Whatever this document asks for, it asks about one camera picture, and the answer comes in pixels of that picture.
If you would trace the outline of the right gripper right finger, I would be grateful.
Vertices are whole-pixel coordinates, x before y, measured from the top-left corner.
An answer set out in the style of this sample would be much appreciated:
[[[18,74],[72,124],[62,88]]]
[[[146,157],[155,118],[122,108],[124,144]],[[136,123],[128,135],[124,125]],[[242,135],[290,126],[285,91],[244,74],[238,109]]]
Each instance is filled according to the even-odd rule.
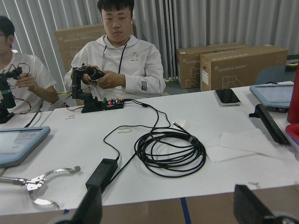
[[[233,213],[240,224],[297,224],[291,215],[271,212],[246,185],[235,185]]]

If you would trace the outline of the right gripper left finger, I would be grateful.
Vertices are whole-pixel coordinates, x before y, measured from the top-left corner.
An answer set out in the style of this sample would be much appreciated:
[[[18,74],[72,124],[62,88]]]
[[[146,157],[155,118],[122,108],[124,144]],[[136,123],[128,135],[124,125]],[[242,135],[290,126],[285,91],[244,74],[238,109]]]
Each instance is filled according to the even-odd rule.
[[[101,187],[91,186],[73,214],[50,220],[51,224],[100,224],[102,220]]]

